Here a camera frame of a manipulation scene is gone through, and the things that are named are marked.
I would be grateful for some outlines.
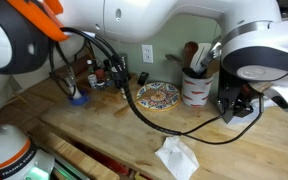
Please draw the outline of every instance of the electrical outlet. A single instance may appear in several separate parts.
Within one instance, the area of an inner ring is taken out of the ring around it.
[[[142,44],[143,62],[153,63],[153,47],[152,45]]]

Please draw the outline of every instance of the small bottle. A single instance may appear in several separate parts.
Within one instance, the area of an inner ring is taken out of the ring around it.
[[[88,72],[88,74],[94,73],[94,66],[93,66],[92,60],[87,60],[87,72]]]
[[[100,90],[100,91],[105,91],[105,82],[104,81],[97,81],[97,89]]]
[[[127,78],[128,78],[128,80],[130,80],[131,79],[131,75],[130,75],[130,73],[128,71],[127,54],[126,53],[120,53],[120,54],[118,54],[118,56],[121,58],[121,61],[122,61],[123,65],[124,65],[124,69],[126,71]]]
[[[106,67],[111,67],[111,63],[110,63],[110,60],[108,60],[108,59],[105,59],[104,61],[103,61],[103,63],[104,63],[104,68],[106,68]]]
[[[95,75],[96,75],[97,80],[105,81],[105,72],[104,72],[104,69],[97,69],[97,70],[95,70],[94,73],[95,73]]]
[[[97,84],[96,75],[95,75],[95,74],[90,74],[90,75],[88,75],[87,79],[88,79],[88,82],[89,82],[89,84],[91,85],[91,87],[92,87],[93,89],[96,89],[96,88],[97,88],[97,87],[96,87],[96,84]]]
[[[98,58],[98,57],[96,57],[96,65],[97,65],[97,67],[99,68],[99,69],[103,69],[104,68],[104,64],[103,64],[103,62],[102,62],[102,60],[100,59],[100,58]]]
[[[105,84],[107,87],[112,86],[114,84],[110,71],[105,71]]]

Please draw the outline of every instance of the crumpled paper towel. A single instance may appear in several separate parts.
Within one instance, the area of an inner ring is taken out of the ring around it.
[[[189,180],[199,167],[194,152],[182,143],[178,136],[167,137],[155,154],[178,180]]]

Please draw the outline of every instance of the wooden table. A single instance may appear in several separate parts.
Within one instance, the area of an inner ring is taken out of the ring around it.
[[[174,179],[155,155],[166,134],[145,125],[131,110],[114,118],[113,113],[126,101],[115,103],[96,92],[89,95],[91,101],[82,107],[73,107],[63,100],[40,118],[52,128],[144,175],[154,179]],[[211,102],[198,109],[181,103],[165,112],[140,110],[154,123],[179,131],[190,130],[219,114]],[[235,137],[246,126],[227,125],[218,120],[192,135],[222,141]],[[191,179],[288,179],[288,114],[278,107],[266,109],[260,121],[231,144],[214,146],[186,137],[180,139],[194,151],[200,163]]]

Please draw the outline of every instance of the ceramic plate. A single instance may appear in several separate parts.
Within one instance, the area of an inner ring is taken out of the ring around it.
[[[137,98],[141,97],[147,89],[155,89],[156,95],[145,98],[139,101],[138,104],[150,111],[170,110],[178,105],[181,100],[179,90],[175,86],[163,82],[146,84],[137,92]]]

